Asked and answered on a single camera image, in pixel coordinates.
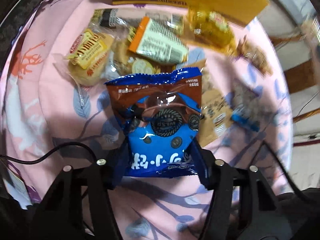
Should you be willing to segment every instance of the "screw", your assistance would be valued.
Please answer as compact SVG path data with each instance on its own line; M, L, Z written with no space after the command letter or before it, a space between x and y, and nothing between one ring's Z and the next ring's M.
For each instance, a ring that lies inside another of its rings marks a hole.
M105 165L106 163L107 163L107 161L106 161L105 159L99 159L99 160L97 160L97 164L98 164L99 166Z
M63 171L65 172L68 172L68 171L71 171L72 170L72 167L70 165L66 165L63 167Z
M214 163L217 166L223 166L224 165L224 161L223 160L216 160Z
M257 172L257 171L258 171L257 166L254 166L254 165L251 165L249 169L250 169L250 171L252 171L252 172Z

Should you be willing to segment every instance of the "brown snack wrapper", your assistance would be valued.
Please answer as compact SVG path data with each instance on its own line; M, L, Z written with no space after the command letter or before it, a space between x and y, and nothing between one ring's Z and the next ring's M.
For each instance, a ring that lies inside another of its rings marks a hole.
M264 76L267 73L269 75L273 74L263 50L249 42L246 36L244 36L243 42L239 41L237 51L240 56L248 59Z
M202 95L202 109L198 142L205 147L220 137L233 123L231 120L232 109L226 103L219 90L212 88Z

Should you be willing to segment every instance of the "round table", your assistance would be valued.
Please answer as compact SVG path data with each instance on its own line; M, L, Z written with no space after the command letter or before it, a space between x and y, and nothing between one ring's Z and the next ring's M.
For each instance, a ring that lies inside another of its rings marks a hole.
M1 91L6 90L3 119L9 156L34 160L54 145L76 140L89 145L100 158L123 140L104 85L85 89L84 107L81 108L73 82L60 76L53 66L55 54L68 52L87 26L93 10L111 8L108 4L111 0L44 0L22 29L0 81ZM187 12L169 6L144 7L180 14ZM206 58L206 69L228 103L232 100L233 80L241 80L259 95L261 105L274 113L274 118L262 120L258 133L233 124L223 136L205 148L211 150L217 159L245 168L261 141L266 140L288 169L292 150L292 115L287 85L276 53L256 18L246 28L230 25L237 41L247 35L265 51L273 68L272 76L261 76L244 59L233 62L225 55L200 47L190 47L189 62ZM23 179L30 199L35 203L41 201L64 165L70 164L74 168L88 166L90 163L85 156L85 151L69 147L37 165L9 163L9 168ZM276 194L284 190L286 180L275 167L267 149L261 149L255 165L272 184ZM235 190L234 200L238 194ZM200 184L197 176L173 179L125 177L109 195L124 239L194 239L203 227L212 192ZM85 219L90 224L89 216Z

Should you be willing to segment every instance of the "table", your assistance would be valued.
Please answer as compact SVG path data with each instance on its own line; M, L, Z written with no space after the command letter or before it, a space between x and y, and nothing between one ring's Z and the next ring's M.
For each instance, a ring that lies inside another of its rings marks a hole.
M107 5L110 3L111 0L45 0L30 19L30 27L22 30L5 66L7 71L11 66L3 115L9 156L34 160L54 145L77 140L88 144L99 159L121 143L123 135L119 132L105 87L85 89L85 104L81 108L74 84L61 77L53 66L55 54L68 52L88 24L93 10L111 7ZM146 5L145 8L159 9L159 6ZM161 9L186 13L181 8L163 6ZM190 55L207 59L206 68L212 75L212 81L227 102L232 99L232 82L238 78L259 94L261 104L274 113L274 118L268 122L262 120L259 133L247 132L233 125L224 136L205 148L211 150L216 158L244 168L264 139L289 168L292 115L276 53L257 19L244 29L231 26L237 40L247 35L265 51L274 72L271 77L263 78L243 59L231 62L209 49L191 46ZM41 201L64 165L78 168L90 164L84 159L85 151L70 147L60 153L37 165L9 164L9 168L24 180L32 202ZM273 166L274 161L266 149L261 150L255 165L273 185L275 193L281 193L286 181ZM194 239L201 232L212 192L200 184L197 176L174 179L127 177L109 195L124 239ZM238 190L235 190L234 200L237 198Z

